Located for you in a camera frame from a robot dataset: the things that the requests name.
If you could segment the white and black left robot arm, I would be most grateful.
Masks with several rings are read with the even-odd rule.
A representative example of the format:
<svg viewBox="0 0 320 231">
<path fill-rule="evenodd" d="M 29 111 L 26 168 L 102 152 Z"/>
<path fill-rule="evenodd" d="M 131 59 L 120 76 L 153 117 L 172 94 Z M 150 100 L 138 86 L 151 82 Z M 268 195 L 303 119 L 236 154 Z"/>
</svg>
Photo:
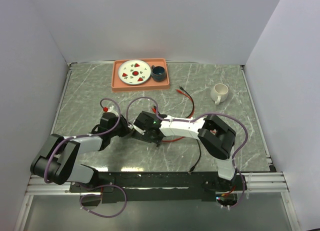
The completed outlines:
<svg viewBox="0 0 320 231">
<path fill-rule="evenodd" d="M 131 131 L 123 115 L 105 112 L 88 134 L 66 137 L 53 133 L 32 161 L 30 172 L 46 183 L 77 182 L 87 192 L 94 192 L 99 186 L 99 172 L 88 165 L 76 164 L 77 156 L 102 151 L 111 138 L 125 137 Z"/>
</svg>

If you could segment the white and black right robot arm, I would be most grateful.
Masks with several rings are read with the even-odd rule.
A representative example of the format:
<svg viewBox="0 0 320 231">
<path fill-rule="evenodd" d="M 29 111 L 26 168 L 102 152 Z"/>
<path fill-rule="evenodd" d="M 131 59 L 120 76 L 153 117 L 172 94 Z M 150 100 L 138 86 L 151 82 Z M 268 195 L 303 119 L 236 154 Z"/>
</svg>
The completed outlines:
<svg viewBox="0 0 320 231">
<path fill-rule="evenodd" d="M 236 169 L 232 161 L 236 132 L 217 115 L 208 114 L 195 120 L 143 111 L 132 126 L 151 143 L 158 144 L 163 138 L 171 136 L 198 140 L 215 159 L 219 186 L 228 191 L 236 185 Z"/>
</svg>

